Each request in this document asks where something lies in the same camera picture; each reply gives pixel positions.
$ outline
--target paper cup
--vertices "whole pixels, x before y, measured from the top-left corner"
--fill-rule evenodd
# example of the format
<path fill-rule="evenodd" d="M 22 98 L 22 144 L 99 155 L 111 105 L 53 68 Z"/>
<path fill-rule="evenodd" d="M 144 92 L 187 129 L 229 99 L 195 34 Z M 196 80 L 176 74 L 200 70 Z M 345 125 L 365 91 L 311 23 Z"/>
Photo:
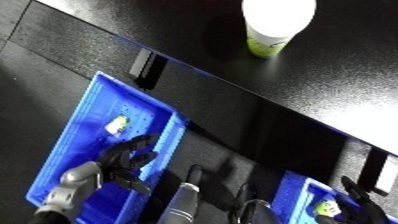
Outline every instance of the paper cup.
<path fill-rule="evenodd" d="M 243 0 L 247 43 L 256 56 L 278 54 L 311 22 L 315 0 Z"/>

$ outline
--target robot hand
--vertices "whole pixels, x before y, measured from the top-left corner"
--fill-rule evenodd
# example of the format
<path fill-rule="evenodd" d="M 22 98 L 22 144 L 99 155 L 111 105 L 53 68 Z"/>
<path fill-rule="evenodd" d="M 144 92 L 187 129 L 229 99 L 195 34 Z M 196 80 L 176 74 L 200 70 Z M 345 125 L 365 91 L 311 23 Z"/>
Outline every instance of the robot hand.
<path fill-rule="evenodd" d="M 105 151 L 97 161 L 89 161 L 66 171 L 39 207 L 29 224 L 70 224 L 81 214 L 84 202 L 106 182 L 115 181 L 129 190 L 149 194 L 145 182 L 132 174 L 156 158 L 148 152 L 130 158 L 130 153 L 157 142 L 158 135 L 141 135 Z"/>
<path fill-rule="evenodd" d="M 350 178 L 343 176 L 341 182 L 348 192 L 348 195 L 359 205 L 359 210 L 352 208 L 352 205 L 341 195 L 336 195 L 335 200 L 342 211 L 342 220 L 328 216 L 318 215 L 316 221 L 319 224 L 389 224 L 384 211 L 370 200 L 369 195 L 355 184 Z"/>

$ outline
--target black table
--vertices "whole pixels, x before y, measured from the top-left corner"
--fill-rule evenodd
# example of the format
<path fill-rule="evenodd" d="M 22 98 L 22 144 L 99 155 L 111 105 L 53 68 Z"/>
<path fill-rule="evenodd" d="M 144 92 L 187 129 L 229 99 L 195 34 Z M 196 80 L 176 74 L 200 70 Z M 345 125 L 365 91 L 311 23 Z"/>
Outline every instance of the black table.
<path fill-rule="evenodd" d="M 397 1 L 320 0 L 269 60 L 246 48 L 240 0 L 40 2 L 398 154 Z"/>

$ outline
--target blue plastic bin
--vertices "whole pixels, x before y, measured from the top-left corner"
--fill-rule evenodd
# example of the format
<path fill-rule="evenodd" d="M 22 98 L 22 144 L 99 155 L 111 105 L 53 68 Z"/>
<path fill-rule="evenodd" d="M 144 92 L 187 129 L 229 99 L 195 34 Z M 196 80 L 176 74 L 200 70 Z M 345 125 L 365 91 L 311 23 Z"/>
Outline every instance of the blue plastic bin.
<path fill-rule="evenodd" d="M 315 205 L 328 194 L 340 192 L 316 180 L 293 172 L 286 172 L 278 192 L 272 202 L 272 209 L 283 224 L 316 224 L 313 209 Z M 350 200 L 353 207 L 358 205 Z M 392 224 L 398 224 L 398 219 L 389 216 Z"/>
<path fill-rule="evenodd" d="M 130 123 L 116 138 L 104 127 L 121 114 L 129 117 Z M 96 160 L 104 149 L 118 141 L 159 133 L 159 141 L 147 149 L 159 155 L 139 174 L 153 189 L 184 134 L 187 122 L 168 105 L 98 72 L 26 198 L 39 206 L 68 169 Z M 85 203 L 77 222 L 136 223 L 148 199 L 148 195 L 107 183 Z"/>

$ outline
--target white cup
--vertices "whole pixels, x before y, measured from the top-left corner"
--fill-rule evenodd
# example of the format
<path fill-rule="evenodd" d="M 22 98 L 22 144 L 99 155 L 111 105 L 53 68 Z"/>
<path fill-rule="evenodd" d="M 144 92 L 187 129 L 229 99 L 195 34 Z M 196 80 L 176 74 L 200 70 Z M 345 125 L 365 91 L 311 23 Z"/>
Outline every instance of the white cup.
<path fill-rule="evenodd" d="M 247 43 L 256 56 L 278 54 L 311 22 L 315 0 L 243 0 Z"/>

